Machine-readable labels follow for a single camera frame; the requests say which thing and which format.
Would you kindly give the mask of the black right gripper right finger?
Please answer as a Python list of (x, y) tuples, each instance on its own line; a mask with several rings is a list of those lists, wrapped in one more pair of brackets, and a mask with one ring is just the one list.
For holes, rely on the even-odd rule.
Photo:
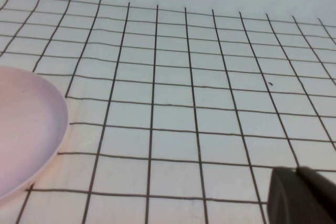
[(296, 173), (322, 205), (335, 205), (335, 184), (309, 167), (298, 167)]

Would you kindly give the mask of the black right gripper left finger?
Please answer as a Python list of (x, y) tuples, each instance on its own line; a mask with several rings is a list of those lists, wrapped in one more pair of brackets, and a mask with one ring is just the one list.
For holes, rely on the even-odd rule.
[(335, 205), (320, 204), (296, 170), (272, 170), (267, 201), (269, 222), (335, 223)]

